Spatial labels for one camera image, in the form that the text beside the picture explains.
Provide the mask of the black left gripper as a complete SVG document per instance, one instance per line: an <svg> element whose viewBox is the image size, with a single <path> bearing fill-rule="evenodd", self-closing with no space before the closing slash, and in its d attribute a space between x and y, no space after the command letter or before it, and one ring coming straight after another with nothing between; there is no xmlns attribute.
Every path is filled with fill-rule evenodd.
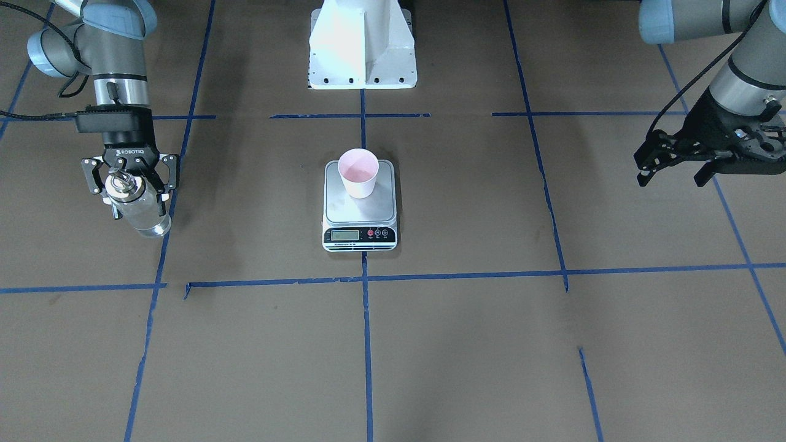
<svg viewBox="0 0 786 442"><path fill-rule="evenodd" d="M766 99L760 114L739 115L722 108L709 91L704 92L676 135L663 130L648 132L634 153L638 185L645 187L657 171L682 161L704 162L694 176L699 188L716 174L784 173L780 109L780 101Z"/></svg>

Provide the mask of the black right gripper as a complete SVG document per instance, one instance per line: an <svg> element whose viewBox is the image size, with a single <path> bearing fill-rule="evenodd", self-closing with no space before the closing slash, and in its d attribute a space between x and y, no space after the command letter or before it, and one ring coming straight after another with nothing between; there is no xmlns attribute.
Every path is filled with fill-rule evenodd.
<svg viewBox="0 0 786 442"><path fill-rule="evenodd" d="M180 183L180 156L160 154L155 143L153 126L134 131L105 131L102 133L104 153L101 157L81 159L82 173L88 190L93 195L109 195L101 178L101 167L120 169L133 176L143 176L150 181L158 202L165 202ZM166 179L161 179L157 165L163 163Z"/></svg>

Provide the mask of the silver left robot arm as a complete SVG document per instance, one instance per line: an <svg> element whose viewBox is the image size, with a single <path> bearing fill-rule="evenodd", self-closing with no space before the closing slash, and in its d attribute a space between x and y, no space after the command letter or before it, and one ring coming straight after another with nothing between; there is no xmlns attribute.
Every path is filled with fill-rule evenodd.
<svg viewBox="0 0 786 442"><path fill-rule="evenodd" d="M702 164L704 187L716 174L782 174L785 169L785 5L783 1L642 1L641 39L652 45L715 36L732 42L665 105L669 110L713 67L718 72L674 134L650 125L634 154L645 187L658 171Z"/></svg>

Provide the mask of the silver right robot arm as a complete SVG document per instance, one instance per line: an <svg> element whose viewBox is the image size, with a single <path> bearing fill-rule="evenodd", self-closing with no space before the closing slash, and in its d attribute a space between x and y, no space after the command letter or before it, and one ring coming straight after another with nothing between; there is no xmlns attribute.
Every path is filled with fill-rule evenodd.
<svg viewBox="0 0 786 442"><path fill-rule="evenodd" d="M79 133L98 133L99 159L86 163L90 191L129 204L138 190L157 204L179 186L179 157L162 155L150 108L146 37L158 25L148 1L59 1L75 16L63 27L48 25L28 39L32 64L52 77L86 76L96 103L71 113Z"/></svg>

